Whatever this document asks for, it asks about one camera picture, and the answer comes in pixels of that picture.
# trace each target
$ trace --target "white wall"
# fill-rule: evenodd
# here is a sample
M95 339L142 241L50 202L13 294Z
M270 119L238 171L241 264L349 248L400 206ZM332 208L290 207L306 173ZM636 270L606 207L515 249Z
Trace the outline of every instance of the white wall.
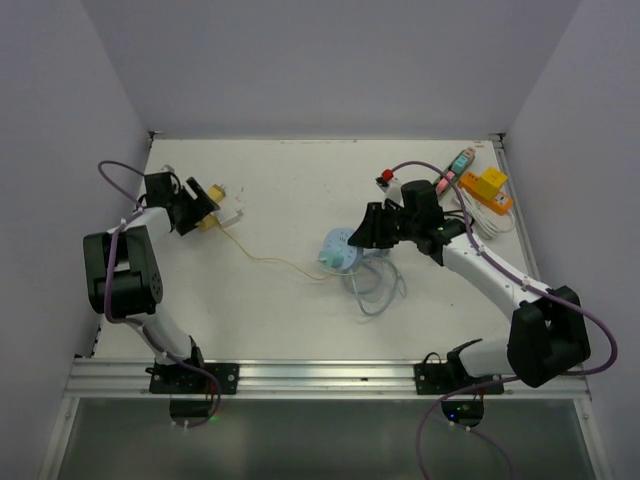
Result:
M619 479L640 471L639 18L637 0L584 0L507 136L543 277L574 287L620 343L589 382Z
M82 237L125 209L96 163L142 167L147 137L79 1L2 2L0 65L0 478L22 480L95 334Z
M145 123L174 138L486 137L579 0L83 0Z

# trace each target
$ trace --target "yellow wire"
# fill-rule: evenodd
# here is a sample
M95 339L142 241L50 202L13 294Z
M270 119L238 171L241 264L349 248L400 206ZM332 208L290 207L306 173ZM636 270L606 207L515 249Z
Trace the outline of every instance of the yellow wire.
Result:
M251 253L249 253L249 251L240 243L240 241L236 237L234 237L229 232L227 232L227 230L222 228L221 225L219 225L219 227L220 227L220 230L222 230L222 233L224 233L227 237L229 237L231 240L233 240L233 242L236 245L238 245L238 247L240 247L240 250L242 250L247 257L249 257L249 258L251 258L253 260L257 260L258 262L281 262L281 263L286 263L287 265L289 265L290 267L295 268L297 271L299 271L300 273L302 273L306 277L310 278L311 280L315 280L317 282L321 282L323 280L326 280L327 278L330 278L332 275L347 275L347 276L354 275L353 273L336 273L336 272L331 272L329 270L325 270L324 268L320 268L321 270L324 270L325 272L329 273L329 275L325 275L324 277L316 277L315 275L313 275L311 273L305 272L302 268L297 266L295 263L292 263L289 260L285 260L284 258L256 257L255 255L252 255Z

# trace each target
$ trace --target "white table surface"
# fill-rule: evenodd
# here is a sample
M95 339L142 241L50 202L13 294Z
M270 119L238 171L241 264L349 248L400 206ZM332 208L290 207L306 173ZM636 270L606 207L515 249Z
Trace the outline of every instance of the white table surface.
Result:
M324 236L357 227L367 202L382 200L374 179L383 169L407 160L445 167L468 146L477 150L473 171L498 167L488 141L158 140L147 172L170 164L183 181L193 176L205 189L224 184L244 210L229 231L253 254L283 257L322 276L316 259ZM409 167L399 177L435 174ZM451 195L442 201L447 210L455 208ZM525 271L515 230L487 244ZM489 300L408 242L392 251L408 296L366 324L358 323L362 314L339 278L314 282L286 265L253 261L218 228L168 235L154 251L163 305L208 359L417 359L509 331ZM128 327L105 322L96 356L151 354Z

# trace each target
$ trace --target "orange block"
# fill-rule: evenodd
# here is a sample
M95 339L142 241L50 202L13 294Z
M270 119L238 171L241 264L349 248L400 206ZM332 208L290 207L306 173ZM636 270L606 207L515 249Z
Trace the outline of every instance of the orange block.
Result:
M478 175L476 175L475 173L467 172L462 177L460 177L460 182L458 183L458 185L469 192L471 196L478 202L480 202L485 207L488 207L490 210L496 212L498 215L504 215L505 213L507 213L507 211L513 205L513 199L506 193L500 191L491 200L487 200L476 191L476 183L478 182L478 178Z

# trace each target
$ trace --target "glass panel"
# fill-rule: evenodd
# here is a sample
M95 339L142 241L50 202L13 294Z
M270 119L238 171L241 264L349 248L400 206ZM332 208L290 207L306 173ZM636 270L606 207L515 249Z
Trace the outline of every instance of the glass panel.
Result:
M210 425L171 427L168 401L83 399L60 479L420 479L414 434L426 401L233 400ZM593 479L571 401L486 402L478 428L520 480ZM444 419L438 412L438 419ZM508 478L484 440L430 420L435 479Z

